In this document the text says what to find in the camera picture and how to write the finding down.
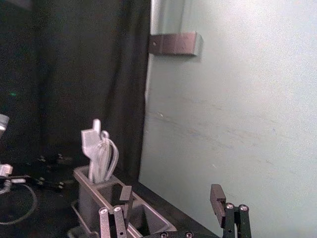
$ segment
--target light blue wall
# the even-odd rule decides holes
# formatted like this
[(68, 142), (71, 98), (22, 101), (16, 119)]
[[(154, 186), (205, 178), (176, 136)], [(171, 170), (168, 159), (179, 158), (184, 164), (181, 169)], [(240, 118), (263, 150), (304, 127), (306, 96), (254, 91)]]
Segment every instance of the light blue wall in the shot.
[(250, 206), (254, 237), (316, 237), (316, 1), (154, 2), (152, 33), (204, 48), (151, 56), (140, 181), (219, 235), (211, 183)]

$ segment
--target black curtain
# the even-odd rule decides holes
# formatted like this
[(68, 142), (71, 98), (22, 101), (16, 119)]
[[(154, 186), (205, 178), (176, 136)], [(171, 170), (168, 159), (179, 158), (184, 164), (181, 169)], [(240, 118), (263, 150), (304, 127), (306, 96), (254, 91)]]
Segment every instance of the black curtain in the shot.
[[(93, 119), (99, 118), (118, 146), (118, 167), (137, 178), (150, 1), (37, 0), (31, 16), (31, 80), (14, 81), (33, 92), (28, 99), (21, 95), (32, 107), (24, 112), (24, 124), (37, 125), (39, 145), (56, 151), (60, 145), (80, 148), (80, 130), (91, 128)], [(12, 110), (11, 119), (21, 118), (21, 113)], [(23, 135), (28, 141), (29, 132)], [(36, 138), (31, 142), (37, 144)]]

